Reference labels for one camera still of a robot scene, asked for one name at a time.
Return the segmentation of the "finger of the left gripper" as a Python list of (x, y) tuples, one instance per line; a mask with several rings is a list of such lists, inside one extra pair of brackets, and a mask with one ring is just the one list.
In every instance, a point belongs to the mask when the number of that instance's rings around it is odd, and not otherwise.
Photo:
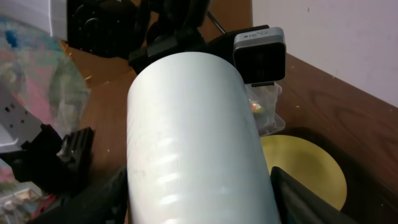
[(16, 152), (2, 152), (19, 182), (33, 182), (44, 192), (76, 195), (85, 188), (95, 132), (84, 128), (61, 138), (49, 124), (41, 124), (33, 141)]

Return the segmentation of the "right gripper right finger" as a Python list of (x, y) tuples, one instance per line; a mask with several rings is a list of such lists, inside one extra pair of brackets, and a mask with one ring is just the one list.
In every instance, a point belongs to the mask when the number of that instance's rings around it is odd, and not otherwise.
[(355, 224), (279, 167), (271, 170), (271, 182), (283, 224)]

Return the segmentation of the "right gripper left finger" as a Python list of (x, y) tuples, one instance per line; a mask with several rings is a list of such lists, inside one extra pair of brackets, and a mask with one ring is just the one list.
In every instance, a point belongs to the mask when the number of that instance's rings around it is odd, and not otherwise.
[(123, 224), (127, 214), (127, 169), (91, 184), (76, 197), (37, 216), (35, 224)]

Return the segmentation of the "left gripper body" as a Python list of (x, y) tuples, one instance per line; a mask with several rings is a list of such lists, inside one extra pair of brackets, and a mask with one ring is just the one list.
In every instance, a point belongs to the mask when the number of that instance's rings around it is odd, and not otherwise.
[(209, 43), (205, 42), (198, 29), (186, 28), (172, 36), (162, 37), (146, 47), (131, 52), (128, 56), (129, 66), (139, 74), (153, 62), (181, 52), (209, 53), (233, 64), (234, 38), (238, 34), (267, 29), (268, 27), (268, 25), (263, 25), (234, 30), (220, 35)]

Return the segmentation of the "yellow plate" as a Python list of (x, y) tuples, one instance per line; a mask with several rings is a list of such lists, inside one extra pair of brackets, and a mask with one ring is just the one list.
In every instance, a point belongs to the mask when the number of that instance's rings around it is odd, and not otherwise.
[(272, 135), (261, 138), (267, 167), (279, 167), (337, 210), (346, 201), (343, 171), (329, 153), (302, 138)]

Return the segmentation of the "green orange snack wrapper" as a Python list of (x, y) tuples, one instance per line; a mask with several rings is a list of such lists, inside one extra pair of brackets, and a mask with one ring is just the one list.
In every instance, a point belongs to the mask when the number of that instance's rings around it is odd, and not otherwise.
[(256, 100), (249, 100), (250, 107), (254, 116), (260, 116), (264, 114), (264, 108)]

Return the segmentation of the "white cup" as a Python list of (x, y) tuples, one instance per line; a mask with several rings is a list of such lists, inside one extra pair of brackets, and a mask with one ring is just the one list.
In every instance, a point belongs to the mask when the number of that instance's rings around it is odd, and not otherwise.
[(132, 223), (278, 223), (239, 72), (201, 52), (145, 68), (127, 96)]

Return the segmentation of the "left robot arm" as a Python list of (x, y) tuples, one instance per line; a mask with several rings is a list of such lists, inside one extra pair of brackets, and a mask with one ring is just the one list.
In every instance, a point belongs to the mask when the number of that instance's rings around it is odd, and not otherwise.
[[(69, 46), (104, 58), (119, 57), (137, 72), (161, 57), (188, 50), (231, 61), (232, 43), (246, 30), (227, 32), (211, 42), (199, 33), (210, 17), (208, 1), (19, 1), (1, 2), (1, 15), (38, 28)], [(78, 192), (85, 184), (94, 138), (91, 128), (60, 136), (1, 92), (1, 124), (12, 142), (1, 159), (19, 182), (45, 192)]]

